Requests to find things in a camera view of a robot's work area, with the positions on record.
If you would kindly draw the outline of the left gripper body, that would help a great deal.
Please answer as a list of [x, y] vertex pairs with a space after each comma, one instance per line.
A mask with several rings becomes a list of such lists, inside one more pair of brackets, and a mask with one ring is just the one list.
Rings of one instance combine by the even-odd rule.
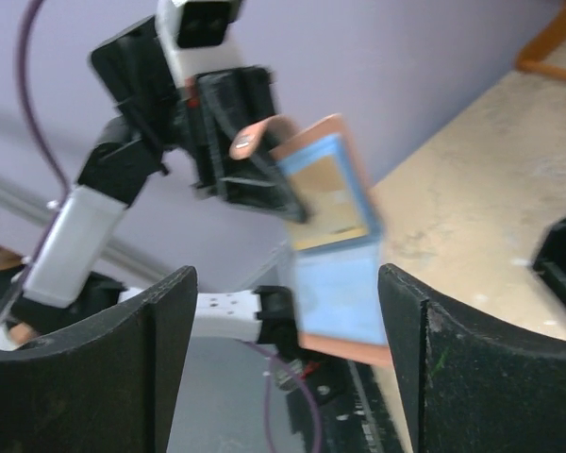
[[195, 163], [196, 188], [215, 189], [196, 78], [178, 89], [148, 17], [95, 48], [89, 63], [110, 92], [119, 116], [89, 157], [94, 189], [140, 189], [153, 173], [168, 172], [165, 153], [186, 150]]

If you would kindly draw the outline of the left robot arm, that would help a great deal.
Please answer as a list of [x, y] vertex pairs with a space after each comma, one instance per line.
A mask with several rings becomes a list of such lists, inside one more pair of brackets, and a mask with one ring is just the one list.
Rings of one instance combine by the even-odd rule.
[[306, 222], [306, 205], [275, 163], [270, 73], [243, 63], [232, 22], [223, 5], [159, 13], [91, 53], [119, 116], [59, 209], [25, 296], [56, 307], [72, 303], [126, 210], [177, 148], [194, 162], [198, 195]]

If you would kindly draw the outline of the pink leather card holder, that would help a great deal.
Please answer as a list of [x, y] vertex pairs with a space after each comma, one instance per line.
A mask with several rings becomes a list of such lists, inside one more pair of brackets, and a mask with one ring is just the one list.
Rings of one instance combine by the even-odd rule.
[[271, 154], [308, 208], [286, 226], [298, 343], [305, 349], [387, 366], [391, 352], [377, 295], [383, 222], [348, 125], [339, 114], [301, 130], [274, 115], [243, 128], [232, 159], [253, 158], [267, 133]]

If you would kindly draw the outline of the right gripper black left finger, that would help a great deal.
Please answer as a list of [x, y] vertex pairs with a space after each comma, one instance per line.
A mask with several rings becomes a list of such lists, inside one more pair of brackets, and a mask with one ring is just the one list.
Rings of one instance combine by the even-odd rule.
[[185, 266], [126, 301], [0, 350], [0, 452], [163, 452], [197, 303]]

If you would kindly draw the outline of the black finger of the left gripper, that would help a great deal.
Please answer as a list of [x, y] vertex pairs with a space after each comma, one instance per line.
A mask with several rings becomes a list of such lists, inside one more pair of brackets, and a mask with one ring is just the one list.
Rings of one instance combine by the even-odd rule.
[[258, 139], [258, 149], [232, 159], [229, 147], [241, 130], [276, 114], [267, 70], [225, 70], [196, 78], [199, 109], [215, 192], [225, 202], [303, 224], [308, 211], [277, 167], [271, 151], [281, 141], [273, 132]]

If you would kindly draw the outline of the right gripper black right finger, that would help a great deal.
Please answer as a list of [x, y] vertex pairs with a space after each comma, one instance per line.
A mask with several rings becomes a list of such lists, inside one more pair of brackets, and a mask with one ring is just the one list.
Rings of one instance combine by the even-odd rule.
[[394, 264], [378, 292], [415, 452], [566, 452], [566, 341], [442, 294]]

